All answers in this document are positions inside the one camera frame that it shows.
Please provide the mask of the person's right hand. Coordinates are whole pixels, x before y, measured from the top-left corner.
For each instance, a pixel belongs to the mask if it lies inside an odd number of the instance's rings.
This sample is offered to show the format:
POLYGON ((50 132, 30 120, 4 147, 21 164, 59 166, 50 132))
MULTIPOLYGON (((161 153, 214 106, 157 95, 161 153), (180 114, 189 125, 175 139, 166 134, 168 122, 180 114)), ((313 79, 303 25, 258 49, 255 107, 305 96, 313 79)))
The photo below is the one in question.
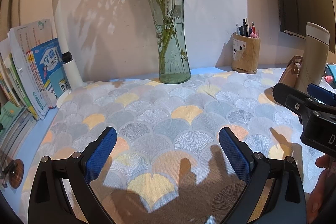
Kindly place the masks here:
POLYGON ((329 161, 329 155, 323 155, 322 157, 319 157, 315 162, 317 167, 324 168, 324 170, 319 175, 316 186, 311 192, 306 204, 307 223, 312 223, 317 218, 318 210, 322 205, 325 192, 325 180, 327 177, 327 170, 329 168, 329 161))

